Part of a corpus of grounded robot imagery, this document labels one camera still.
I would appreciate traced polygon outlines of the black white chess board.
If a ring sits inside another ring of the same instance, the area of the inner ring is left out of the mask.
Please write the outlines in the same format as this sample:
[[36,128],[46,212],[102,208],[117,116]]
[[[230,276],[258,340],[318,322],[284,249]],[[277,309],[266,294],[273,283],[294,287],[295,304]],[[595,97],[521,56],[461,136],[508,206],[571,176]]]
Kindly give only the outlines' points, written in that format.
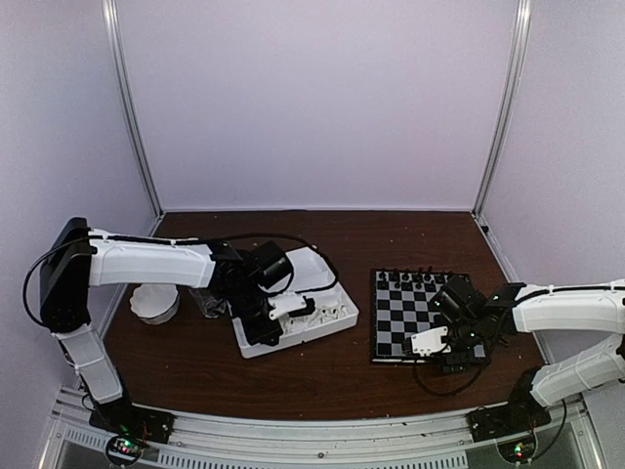
[[429,359],[408,357],[402,351],[402,343],[409,336],[431,328],[446,326],[442,316],[429,301],[436,293],[376,291],[370,277],[370,361],[388,364],[416,364],[434,362]]

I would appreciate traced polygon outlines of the white plastic compartment tray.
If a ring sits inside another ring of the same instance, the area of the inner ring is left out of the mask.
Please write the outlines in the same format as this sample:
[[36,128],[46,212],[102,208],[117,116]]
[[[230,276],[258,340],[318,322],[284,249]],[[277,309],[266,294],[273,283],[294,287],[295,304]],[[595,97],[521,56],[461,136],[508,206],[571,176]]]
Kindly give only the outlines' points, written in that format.
[[249,343],[242,320],[232,320],[236,342],[245,359],[311,342],[357,323],[357,305],[318,252],[302,247],[288,251],[286,257],[294,275],[265,290],[276,295],[269,301],[269,323],[281,327],[277,343]]

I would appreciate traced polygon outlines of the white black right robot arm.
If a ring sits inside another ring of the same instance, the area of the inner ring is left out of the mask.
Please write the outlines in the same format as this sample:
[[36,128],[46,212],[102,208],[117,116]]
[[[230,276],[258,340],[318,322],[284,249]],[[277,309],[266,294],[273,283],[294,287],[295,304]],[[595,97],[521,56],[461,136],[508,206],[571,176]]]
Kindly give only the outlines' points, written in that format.
[[485,296],[452,277],[430,302],[443,319],[425,350],[453,359],[481,345],[490,357],[506,335],[541,330],[596,330],[607,337],[562,362],[525,371],[501,409],[507,430],[518,432],[549,406],[624,378],[624,282],[539,286],[504,283]]

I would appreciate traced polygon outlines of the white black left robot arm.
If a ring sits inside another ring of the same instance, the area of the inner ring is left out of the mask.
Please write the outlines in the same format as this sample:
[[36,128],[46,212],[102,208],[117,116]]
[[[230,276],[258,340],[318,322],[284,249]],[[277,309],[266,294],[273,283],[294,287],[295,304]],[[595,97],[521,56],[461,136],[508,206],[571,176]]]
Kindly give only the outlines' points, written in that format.
[[94,402],[95,410],[120,434],[140,426],[99,334],[91,327],[89,290],[109,284],[172,284],[206,289],[225,299],[251,345],[274,346],[283,333],[271,318],[270,287],[289,280],[294,268],[269,241],[248,251],[228,238],[171,239],[109,234],[72,218],[48,252],[30,267],[40,275],[39,311],[29,318],[63,344]]

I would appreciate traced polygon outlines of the row of black chess pieces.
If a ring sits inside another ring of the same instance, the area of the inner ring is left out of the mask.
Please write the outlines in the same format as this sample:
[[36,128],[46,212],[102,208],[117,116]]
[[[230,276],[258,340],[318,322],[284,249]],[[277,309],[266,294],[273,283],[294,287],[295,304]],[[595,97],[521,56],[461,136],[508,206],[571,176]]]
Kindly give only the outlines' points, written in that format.
[[373,269],[370,273],[376,291],[436,293],[452,277],[466,277],[453,271],[435,271],[432,267],[407,269]]

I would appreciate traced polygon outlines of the white scalloped bowl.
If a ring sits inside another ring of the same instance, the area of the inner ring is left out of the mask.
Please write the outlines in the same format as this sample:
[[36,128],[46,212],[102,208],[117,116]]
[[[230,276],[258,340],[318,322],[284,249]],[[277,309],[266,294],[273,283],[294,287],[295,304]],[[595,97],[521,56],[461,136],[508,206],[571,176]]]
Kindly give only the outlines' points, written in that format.
[[143,322],[160,325],[179,310],[180,293],[174,284],[146,283],[135,288],[130,298],[131,311]]

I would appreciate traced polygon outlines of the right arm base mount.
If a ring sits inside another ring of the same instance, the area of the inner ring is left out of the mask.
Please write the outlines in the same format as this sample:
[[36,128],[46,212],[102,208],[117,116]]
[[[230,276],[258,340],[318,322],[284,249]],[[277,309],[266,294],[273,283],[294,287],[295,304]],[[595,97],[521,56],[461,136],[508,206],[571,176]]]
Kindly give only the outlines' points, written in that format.
[[499,456],[513,465],[528,463],[537,455],[536,430],[552,421],[543,407],[511,404],[478,407],[466,418],[473,441],[494,440]]

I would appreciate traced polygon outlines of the front aluminium rail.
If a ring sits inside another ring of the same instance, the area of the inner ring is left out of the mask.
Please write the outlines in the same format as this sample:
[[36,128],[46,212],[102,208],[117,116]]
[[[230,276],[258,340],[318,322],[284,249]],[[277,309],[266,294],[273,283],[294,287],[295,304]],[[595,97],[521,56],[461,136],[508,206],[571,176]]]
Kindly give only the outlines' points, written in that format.
[[[608,468],[580,399],[535,430],[538,460],[516,467],[499,454],[502,439],[476,442],[468,409],[344,421],[271,421],[176,412],[168,443],[148,443],[130,468]],[[110,432],[89,425],[80,394],[62,391],[35,468],[113,468]]]

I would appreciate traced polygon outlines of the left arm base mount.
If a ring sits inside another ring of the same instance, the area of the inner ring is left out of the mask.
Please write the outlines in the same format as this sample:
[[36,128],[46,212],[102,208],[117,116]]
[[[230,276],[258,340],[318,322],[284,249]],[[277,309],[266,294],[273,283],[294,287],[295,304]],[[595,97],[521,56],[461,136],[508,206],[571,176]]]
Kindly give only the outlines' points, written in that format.
[[137,463],[151,444],[167,444],[174,422],[170,412],[137,406],[124,415],[107,415],[94,409],[89,418],[92,427],[111,433],[104,444],[104,455],[117,467]]

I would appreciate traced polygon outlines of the left aluminium frame post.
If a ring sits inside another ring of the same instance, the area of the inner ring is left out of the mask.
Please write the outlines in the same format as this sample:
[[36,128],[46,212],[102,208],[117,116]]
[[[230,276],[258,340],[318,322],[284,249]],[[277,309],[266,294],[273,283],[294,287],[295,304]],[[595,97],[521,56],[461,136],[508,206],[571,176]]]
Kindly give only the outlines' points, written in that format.
[[114,0],[104,0],[102,2],[102,6],[104,14],[104,27],[113,60],[117,88],[131,149],[134,159],[138,165],[140,179],[146,192],[151,212],[156,219],[161,219],[164,215],[164,210],[149,168],[149,163],[147,161],[146,148],[132,96],[119,23],[118,5]]

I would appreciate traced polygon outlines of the aluminium frame post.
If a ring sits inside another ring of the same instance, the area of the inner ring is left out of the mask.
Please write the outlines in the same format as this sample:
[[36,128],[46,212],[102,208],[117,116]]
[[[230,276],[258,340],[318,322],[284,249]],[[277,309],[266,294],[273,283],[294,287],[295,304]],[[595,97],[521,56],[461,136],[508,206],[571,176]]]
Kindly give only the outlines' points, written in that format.
[[533,1],[519,0],[517,2],[504,88],[486,164],[472,209],[472,215],[477,220],[483,217],[485,205],[494,182],[495,172],[505,146],[507,132],[512,120],[514,102],[518,94],[522,70],[525,63],[532,10]]
[[104,27],[113,60],[117,88],[131,149],[134,159],[138,165],[140,179],[146,192],[151,212],[156,219],[161,219],[164,215],[164,210],[149,168],[149,163],[147,161],[146,148],[132,96],[119,23],[118,5],[114,0],[104,0],[102,2],[102,6],[104,14]]

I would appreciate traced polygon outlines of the right aluminium frame post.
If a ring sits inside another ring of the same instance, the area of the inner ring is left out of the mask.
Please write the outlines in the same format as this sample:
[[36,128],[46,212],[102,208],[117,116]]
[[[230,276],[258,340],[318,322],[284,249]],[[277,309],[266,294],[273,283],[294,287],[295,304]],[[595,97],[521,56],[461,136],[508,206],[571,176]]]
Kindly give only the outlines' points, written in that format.
[[525,63],[532,10],[533,1],[519,0],[517,2],[504,88],[486,164],[472,209],[472,215],[477,220],[483,217],[485,205],[494,182],[495,172],[505,146],[507,132],[512,120],[514,102],[518,94],[522,70]]

